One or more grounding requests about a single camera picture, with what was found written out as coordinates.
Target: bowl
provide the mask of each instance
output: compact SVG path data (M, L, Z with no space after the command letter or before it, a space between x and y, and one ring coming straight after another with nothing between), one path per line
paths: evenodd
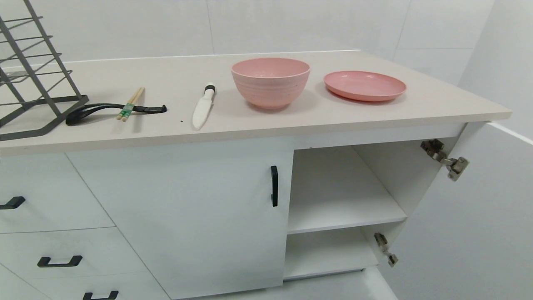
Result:
M249 103L263 109L279 109L296 100L303 92L308 64L289 58L256 58L231 67L239 93Z

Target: dish rack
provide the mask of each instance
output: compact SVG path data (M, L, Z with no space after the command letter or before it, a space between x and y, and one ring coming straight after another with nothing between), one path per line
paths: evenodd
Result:
M28 9L28 12L30 14L30 17L28 18L22 18L22 19L3 19L3 16L0 15L0 43L8 43L11 49L13 50L14 54L0 59L0 89L8 88L13 96L17 99L18 102L12 102L12 103L4 103L0 106L5 105L12 105L12 106L18 106L14 111L8 113L7 115L4 115L0 119L0 130L2 126L12 122L17 117L21 116L25 112L29 111L32 107L37 105L48 105L50 109L55 114L55 117L51 119L46 125L44 125L42 128L39 129L31 129L26 131L18 131L18 132L10 132L10 133L2 133L0 131L0 141L4 140L12 140L12 139L20 139L20 138L28 138L28 137L37 137L42 136L47 133L49 133L52 129L54 129L57 125L59 125L61 122L65 120L67 115L72 112L74 109L78 108L81 105L84 105L89 100L87 95L80 94L78 88L74 84L74 81L70 77L70 74L72 73L72 70L67 70L64 66L63 62L60 59L61 53L57 53L54 46L52 45L52 42L50 39L52 38L51 35L47 35L43 26L41 25L40 19L43 17L38 16L35 13L35 10L33 9L31 3L29 0L23 0L24 4L26 5L26 8ZM19 26L30 26L35 25L40 33L40 35L37 36L27 36L22 38L14 38L12 35L12 30L19 27ZM35 43L31 43L29 46L26 46L24 48L21 48L19 46L20 41L35 41ZM45 44L48 48L48 51L46 53L41 53L37 55L29 55L26 56L25 52L31 48L34 48L37 45ZM45 63L35 68L35 66L31 66L28 59L29 58L35 58L35 57L41 57L41 58L49 58ZM10 60L16 60L18 59L20 61L20 64L24 68L24 70L17 70L13 72L8 72L5 70L5 68L2 68L2 63ZM57 66L59 67L58 71L49 72L46 69L43 69L50 63L55 62ZM42 83L40 76L46 76L50 74L62 74L62 78L59 79L55 84L53 84L51 87L47 88ZM23 96L20 94L20 92L15 87L17 83L21 83L27 79L31 79L33 82L33 85L37 88L38 92L41 94L37 99L34 100L25 100ZM58 84L60 84L63 80L67 80L70 84L70 87L73 90L73 94L71 96L64 96L64 97L50 97L50 91L54 89ZM58 109L57 103L60 102L73 102L73 105L61 112Z

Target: countertop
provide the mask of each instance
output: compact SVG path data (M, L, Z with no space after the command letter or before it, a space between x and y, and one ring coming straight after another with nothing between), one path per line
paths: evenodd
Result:
M238 61L255 57L307 62L311 75L304 92L287 108L275 112L248 105L237 91L230 69ZM492 121L511 115L501 105L362 51L116 59L70 62L66 66L74 71L72 77L80 92L89 96L89 103L124 104L138 87L145 86L145 97L138 105L164 104L168 112L132 115L124 123L114 118L118 110L103 110L82 125L62 123L45 136L0 141L1 155ZM404 81L407 92L382 104L347 101L329 93L322 81L326 74L339 70L390 75ZM49 77L45 85L55 82L52 75ZM210 81L217 88L214 106L207 123L196 131L191 124L192 112ZM28 99L37 95L30 84L27 80L16 85ZM52 96L72 94L69 88L64 81ZM7 88L0 90L0 103L13 101L8 93ZM0 106L0 116L12 110L13 106ZM33 108L0 130L42 127L52 116L48 106Z

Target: white knife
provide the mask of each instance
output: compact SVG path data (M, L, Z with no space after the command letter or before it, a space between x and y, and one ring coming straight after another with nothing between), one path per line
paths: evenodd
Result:
M195 112L192 114L192 126L196 130L200 130L204 126L211 107L213 106L213 95L215 95L215 86L212 82L209 82L204 90L204 96L198 100Z

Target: drawer handle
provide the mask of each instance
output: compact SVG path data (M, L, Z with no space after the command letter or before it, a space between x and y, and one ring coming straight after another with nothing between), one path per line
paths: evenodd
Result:
M40 268L60 268L60 267L75 267L79 265L79 262L82 261L83 256L81 255L74 255L70 259L70 261L66 264L50 264L50 261L52 260L48 256L43 256L37 263L37 266Z
M117 290L110 292L109 297L107 298L98 298L98 299L93 299L93 293L85 293L85 295L83 295L83 300L115 300L117 296L118 296Z
M278 206L278 167L273 165L270 167L270 175L272 176L272 206Z
M24 197L13 197L11 198L11 200L4 204L4 205L0 205L0 209L15 209L17 207L19 207L21 204L24 203L24 201L26 201L26 199L24 199Z

